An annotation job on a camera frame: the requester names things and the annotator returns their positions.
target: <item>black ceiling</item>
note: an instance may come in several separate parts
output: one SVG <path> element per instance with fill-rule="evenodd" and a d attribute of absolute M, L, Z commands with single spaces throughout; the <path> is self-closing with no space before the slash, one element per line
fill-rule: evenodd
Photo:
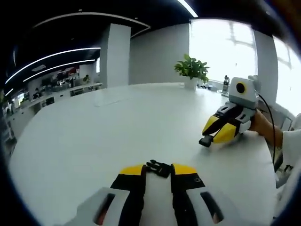
<path fill-rule="evenodd" d="M 283 37 L 279 24 L 254 0 L 186 0 L 200 18 L 225 18 L 249 23 L 254 29 L 266 34 Z M 1 66 L 0 84 L 25 65 L 47 55 L 77 48 L 99 46 L 100 37 L 110 23 L 132 27 L 132 35 L 147 28 L 145 25 L 122 18 L 102 15 L 84 15 L 87 12 L 106 13 L 137 20 L 151 28 L 188 23 L 193 17 L 177 0 L 111 0 L 76 4 L 43 2 L 26 6 L 8 6 L 2 18 L 4 35 L 4 64 Z M 54 20 L 54 17 L 75 14 Z M 41 64 L 47 67 L 68 62 L 95 59 L 99 51 L 89 50 L 56 56 Z M 5 90 L 12 88 L 32 68 L 18 74 Z"/>

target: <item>hand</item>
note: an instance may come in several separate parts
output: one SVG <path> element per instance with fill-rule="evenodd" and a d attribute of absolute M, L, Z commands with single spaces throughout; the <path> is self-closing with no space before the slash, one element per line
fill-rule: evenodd
<path fill-rule="evenodd" d="M 271 123 L 267 120 L 267 118 L 259 110 L 256 109 L 256 113 L 252 118 L 252 123 L 249 130 L 263 135 L 264 131 L 270 126 L 270 124 Z"/>

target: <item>black clamp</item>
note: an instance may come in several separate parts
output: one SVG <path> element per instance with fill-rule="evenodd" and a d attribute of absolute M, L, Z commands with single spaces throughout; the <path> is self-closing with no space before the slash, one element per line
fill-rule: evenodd
<path fill-rule="evenodd" d="M 154 172 L 159 177 L 168 178 L 171 172 L 171 166 L 165 163 L 157 162 L 155 160 L 151 160 L 146 163 L 146 171 Z"/>

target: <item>white flower pot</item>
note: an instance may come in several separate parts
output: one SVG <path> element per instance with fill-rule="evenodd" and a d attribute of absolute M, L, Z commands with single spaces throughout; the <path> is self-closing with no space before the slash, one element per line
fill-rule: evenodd
<path fill-rule="evenodd" d="M 185 89 L 189 89 L 189 90 L 196 90 L 197 88 L 197 83 L 198 83 L 198 78 L 192 78 L 190 79 L 190 77 L 186 77 L 186 81 L 184 83 L 184 87 Z"/>

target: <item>round table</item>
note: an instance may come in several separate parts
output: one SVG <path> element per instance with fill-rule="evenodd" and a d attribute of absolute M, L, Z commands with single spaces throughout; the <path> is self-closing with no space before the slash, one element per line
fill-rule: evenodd
<path fill-rule="evenodd" d="M 230 145 L 198 144 L 208 118 L 227 101 L 180 83 L 102 89 L 44 107 L 26 126 L 9 169 L 21 197 L 45 226 L 64 224 L 79 204 L 110 187 L 123 167 L 150 159 L 196 168 L 240 215 L 268 224 L 276 202 L 263 137 L 247 131 Z M 141 225 L 176 225 L 170 178 L 147 175 Z"/>

